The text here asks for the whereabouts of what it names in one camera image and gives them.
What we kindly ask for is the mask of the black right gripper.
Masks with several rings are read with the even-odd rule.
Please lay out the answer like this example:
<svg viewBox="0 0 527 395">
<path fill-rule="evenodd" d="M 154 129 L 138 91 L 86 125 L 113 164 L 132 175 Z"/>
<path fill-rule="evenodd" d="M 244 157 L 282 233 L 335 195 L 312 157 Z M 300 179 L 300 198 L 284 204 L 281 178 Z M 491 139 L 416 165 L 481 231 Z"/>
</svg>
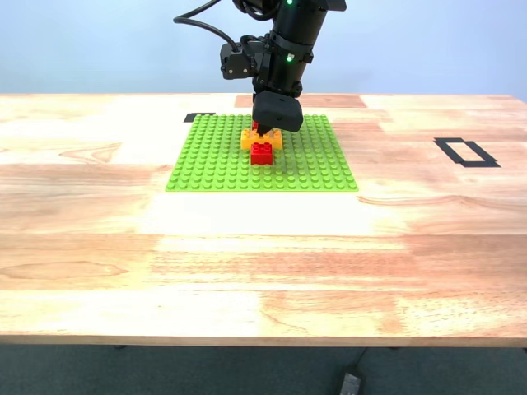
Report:
<svg viewBox="0 0 527 395">
<path fill-rule="evenodd" d="M 298 132 L 303 124 L 300 102 L 293 97 L 271 91 L 262 91 L 254 96 L 253 120 L 258 124 L 260 137 L 267 133 L 270 138 L 277 136 L 277 129 Z"/>
</svg>

